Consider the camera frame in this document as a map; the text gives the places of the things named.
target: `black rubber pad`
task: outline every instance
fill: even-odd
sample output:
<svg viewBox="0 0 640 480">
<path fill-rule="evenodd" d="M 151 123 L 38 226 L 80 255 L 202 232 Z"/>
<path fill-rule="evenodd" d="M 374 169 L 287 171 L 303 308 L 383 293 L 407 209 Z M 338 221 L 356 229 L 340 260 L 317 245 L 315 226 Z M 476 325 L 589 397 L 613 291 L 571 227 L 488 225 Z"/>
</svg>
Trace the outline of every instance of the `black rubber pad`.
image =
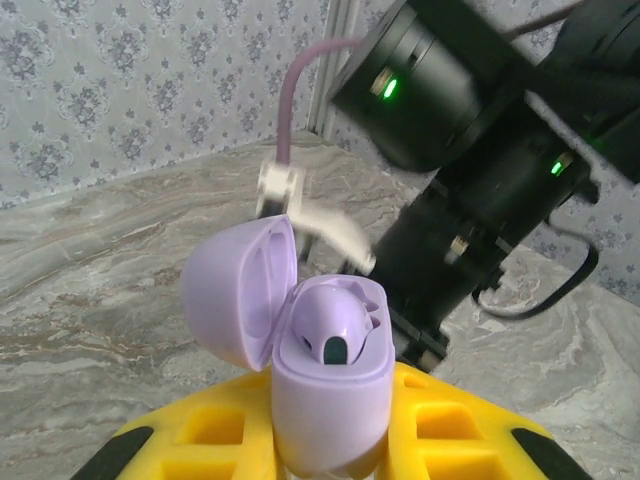
<svg viewBox="0 0 640 480">
<path fill-rule="evenodd" d="M 151 435 L 153 428 L 139 427 L 113 437 L 71 480 L 117 480 Z"/>
<path fill-rule="evenodd" d="M 526 428 L 511 434 L 549 480 L 593 480 L 554 440 Z"/>
</svg>

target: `black cable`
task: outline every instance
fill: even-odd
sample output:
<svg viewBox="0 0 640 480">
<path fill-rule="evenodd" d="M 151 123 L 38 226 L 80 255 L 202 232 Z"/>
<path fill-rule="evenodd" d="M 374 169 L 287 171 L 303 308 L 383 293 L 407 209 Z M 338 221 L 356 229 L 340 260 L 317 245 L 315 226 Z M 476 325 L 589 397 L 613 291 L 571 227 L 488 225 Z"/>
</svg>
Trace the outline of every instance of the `black cable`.
<svg viewBox="0 0 640 480">
<path fill-rule="evenodd" d="M 576 272 L 573 275 L 571 275 L 571 277 L 569 277 L 566 282 L 564 282 L 555 292 L 549 295 L 545 300 L 540 302 L 535 307 L 532 307 L 522 312 L 507 312 L 505 310 L 493 310 L 491 308 L 484 306 L 480 302 L 480 294 L 484 290 L 482 288 L 477 288 L 471 294 L 471 298 L 473 299 L 474 303 L 478 307 L 480 307 L 480 309 L 483 312 L 491 315 L 492 317 L 498 318 L 500 320 L 527 320 L 555 306 L 568 293 L 570 293 L 578 285 L 584 282 L 587 279 L 587 277 L 589 277 L 589 275 L 591 275 L 591 273 L 593 273 L 593 271 L 596 269 L 596 267 L 598 266 L 598 260 L 600 259 L 600 252 L 596 244 L 593 243 L 593 241 L 589 237 L 578 232 L 557 227 L 551 223 L 550 218 L 547 218 L 545 220 L 545 224 L 551 230 L 556 232 L 558 235 L 571 237 L 575 240 L 585 243 L 588 246 L 587 257 L 584 259 L 584 262 L 582 262 L 582 265 L 580 266 L 580 268 L 578 268 L 578 270 L 576 270 Z"/>
</svg>

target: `earbud case lid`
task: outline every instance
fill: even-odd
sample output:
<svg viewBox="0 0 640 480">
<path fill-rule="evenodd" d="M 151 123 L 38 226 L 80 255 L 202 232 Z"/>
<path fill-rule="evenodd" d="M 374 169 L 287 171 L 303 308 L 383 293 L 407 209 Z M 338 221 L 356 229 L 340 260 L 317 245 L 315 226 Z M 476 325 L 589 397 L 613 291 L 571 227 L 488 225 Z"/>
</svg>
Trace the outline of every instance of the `earbud case lid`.
<svg viewBox="0 0 640 480">
<path fill-rule="evenodd" d="M 297 282 L 295 237 L 286 215 L 229 228 L 187 258 L 180 279 L 187 325 L 218 358 L 261 371 Z"/>
</svg>

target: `gray marble table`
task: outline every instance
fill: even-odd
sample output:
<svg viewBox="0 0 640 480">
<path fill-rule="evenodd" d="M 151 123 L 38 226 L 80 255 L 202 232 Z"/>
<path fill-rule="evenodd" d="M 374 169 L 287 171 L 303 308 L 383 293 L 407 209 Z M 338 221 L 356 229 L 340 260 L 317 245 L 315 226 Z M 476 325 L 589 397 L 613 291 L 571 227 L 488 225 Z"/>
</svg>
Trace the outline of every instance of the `gray marble table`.
<svg viewBox="0 0 640 480">
<path fill-rule="evenodd" d="M 194 344 L 177 281 L 192 249 L 252 217 L 269 144 L 0 213 L 0 477 L 68 479 L 123 423 L 230 367 Z M 381 234 L 416 191 L 297 138 L 309 196 Z M 319 247 L 304 276 L 339 264 Z M 524 306 L 567 272 L 525 248 L 509 261 Z M 437 376 L 548 427 L 597 479 L 640 478 L 640 309 L 594 285 L 549 313 L 499 323 L 471 303 L 447 321 Z"/>
</svg>

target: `green led light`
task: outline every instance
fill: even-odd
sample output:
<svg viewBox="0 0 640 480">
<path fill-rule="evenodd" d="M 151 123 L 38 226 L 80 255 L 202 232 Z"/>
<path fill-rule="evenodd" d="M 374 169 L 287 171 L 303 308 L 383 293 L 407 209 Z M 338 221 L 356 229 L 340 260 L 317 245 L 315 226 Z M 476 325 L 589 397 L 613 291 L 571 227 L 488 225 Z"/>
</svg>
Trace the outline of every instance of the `green led light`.
<svg viewBox="0 0 640 480">
<path fill-rule="evenodd" d="M 394 78 L 387 84 L 387 88 L 384 89 L 382 98 L 384 99 L 389 98 L 393 94 L 393 91 L 396 89 L 397 86 L 398 86 L 398 80 Z"/>
<path fill-rule="evenodd" d="M 556 162 L 553 164 L 553 167 L 551 168 L 551 173 L 557 177 L 562 173 L 563 170 L 564 170 L 564 165 L 562 165 L 562 163 L 560 162 Z"/>
</svg>

